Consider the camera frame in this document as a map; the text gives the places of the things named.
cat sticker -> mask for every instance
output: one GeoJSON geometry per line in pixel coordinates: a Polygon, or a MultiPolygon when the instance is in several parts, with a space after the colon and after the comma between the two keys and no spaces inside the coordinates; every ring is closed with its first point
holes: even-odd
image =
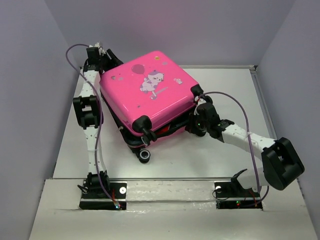
{"type": "Polygon", "coordinates": [[[161,73],[157,70],[150,72],[144,77],[143,83],[140,86],[140,91],[145,94],[151,92],[151,99],[155,100],[157,98],[157,94],[160,92],[155,92],[155,90],[157,89],[158,84],[164,81],[164,75],[164,73],[161,73]]]}

wall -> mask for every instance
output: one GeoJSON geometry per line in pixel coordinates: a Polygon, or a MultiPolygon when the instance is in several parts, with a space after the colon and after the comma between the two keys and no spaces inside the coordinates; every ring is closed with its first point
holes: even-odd
{"type": "Polygon", "coordinates": [[[101,41],[124,62],[160,50],[180,65],[257,65],[294,0],[45,2],[69,45],[101,41]]]}
{"type": "Polygon", "coordinates": [[[278,136],[295,145],[305,166],[301,186],[320,236],[320,1],[297,0],[259,67],[278,136]]]}
{"type": "Polygon", "coordinates": [[[0,7],[0,239],[29,238],[58,156],[74,73],[42,0],[0,7]]]}

white table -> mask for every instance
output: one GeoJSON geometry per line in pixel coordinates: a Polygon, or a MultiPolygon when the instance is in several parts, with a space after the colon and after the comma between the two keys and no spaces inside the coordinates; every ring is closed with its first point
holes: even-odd
{"type": "MultiPolygon", "coordinates": [[[[247,112],[250,130],[269,137],[263,108],[249,69],[186,69],[205,92],[221,91],[235,97],[247,112]]],[[[83,80],[75,91],[78,96],[83,80]]],[[[223,95],[212,95],[222,119],[245,127],[241,109],[223,95]]],[[[112,179],[131,178],[210,178],[231,177],[245,168],[252,168],[249,153],[210,138],[199,138],[184,132],[149,147],[151,160],[141,164],[122,139],[109,110],[103,104],[104,124],[101,131],[102,155],[112,179]]],[[[88,174],[87,145],[83,130],[78,126],[73,106],[65,128],[53,178],[85,178],[88,174]]]]}
{"type": "MultiPolygon", "coordinates": [[[[270,123],[264,117],[268,113],[259,102],[261,96],[248,69],[186,71],[205,91],[222,91],[237,98],[247,111],[251,131],[270,136],[272,129],[268,132],[270,123]]],[[[75,96],[80,89],[78,84],[75,96]]],[[[221,118],[245,126],[242,112],[232,100],[220,95],[212,98],[221,118]]],[[[271,188],[263,211],[217,210],[213,181],[252,168],[248,153],[208,136],[183,133],[150,147],[152,159],[141,164],[117,132],[105,106],[103,112],[103,158],[111,178],[128,180],[127,210],[78,209],[81,193],[76,186],[87,176],[88,163],[85,138],[72,107],[53,179],[45,182],[30,240],[317,239],[296,181],[284,191],[271,188]]]]}

suitcase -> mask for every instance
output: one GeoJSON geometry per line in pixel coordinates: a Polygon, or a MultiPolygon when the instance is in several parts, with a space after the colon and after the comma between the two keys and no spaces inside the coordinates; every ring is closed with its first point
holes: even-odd
{"type": "Polygon", "coordinates": [[[159,138],[184,131],[193,113],[198,82],[160,51],[153,51],[102,74],[102,99],[122,137],[140,162],[159,138]]]}

purple hose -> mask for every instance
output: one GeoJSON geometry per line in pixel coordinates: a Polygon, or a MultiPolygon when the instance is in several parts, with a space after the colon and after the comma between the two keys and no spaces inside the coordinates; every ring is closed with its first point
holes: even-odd
{"type": "Polygon", "coordinates": [[[87,44],[83,44],[83,43],[77,43],[77,44],[74,44],[72,45],[71,47],[69,47],[66,52],[65,52],[65,58],[67,60],[67,62],[70,64],[70,66],[90,85],[90,87],[92,88],[94,94],[96,95],[96,98],[98,100],[98,103],[99,103],[99,111],[100,111],[100,123],[99,123],[99,126],[98,126],[98,133],[97,133],[97,136],[96,136],[96,141],[95,141],[95,146],[94,146],[94,162],[95,162],[95,168],[96,168],[96,173],[98,175],[98,179],[99,179],[99,183],[100,183],[100,186],[102,188],[102,190],[104,191],[105,195],[107,195],[108,198],[110,198],[115,204],[118,205],[117,202],[115,202],[113,200],[113,198],[110,196],[110,194],[107,192],[107,190],[105,189],[103,183],[102,183],[102,179],[100,177],[100,174],[99,174],[99,167],[98,167],[98,158],[97,158],[97,149],[98,149],[98,143],[99,143],[99,138],[100,138],[100,133],[101,133],[101,127],[102,127],[102,122],[103,122],[103,112],[102,112],[102,106],[101,106],[101,101],[100,101],[100,97],[99,97],[99,94],[98,94],[98,91],[96,90],[96,88],[94,87],[94,85],[89,82],[87,80],[87,78],[81,73],[81,71],[79,69],[77,69],[72,63],[71,61],[69,60],[69,57],[68,57],[68,52],[76,47],[76,46],[84,46],[84,47],[89,47],[89,45],[87,44]]]}
{"type": "MultiPolygon", "coordinates": [[[[242,112],[243,112],[243,115],[244,115],[244,118],[245,118],[245,124],[246,124],[246,132],[247,132],[247,133],[250,133],[249,120],[248,120],[247,113],[246,113],[244,107],[241,105],[241,103],[240,103],[237,99],[235,99],[233,96],[231,96],[231,95],[229,95],[229,94],[227,94],[227,93],[221,92],[221,91],[209,91],[209,92],[204,93],[203,95],[208,95],[208,94],[221,94],[221,95],[225,95],[225,96],[231,98],[233,101],[235,101],[235,102],[239,105],[239,107],[241,108],[241,110],[242,110],[242,112]]],[[[260,188],[260,182],[259,182],[259,176],[258,176],[258,169],[257,169],[257,165],[256,165],[254,148],[253,148],[253,146],[252,146],[250,134],[248,134],[248,142],[249,142],[249,148],[250,148],[250,154],[251,154],[253,169],[254,169],[254,173],[255,173],[256,187],[257,187],[258,193],[260,193],[261,188],[260,188]]]]}

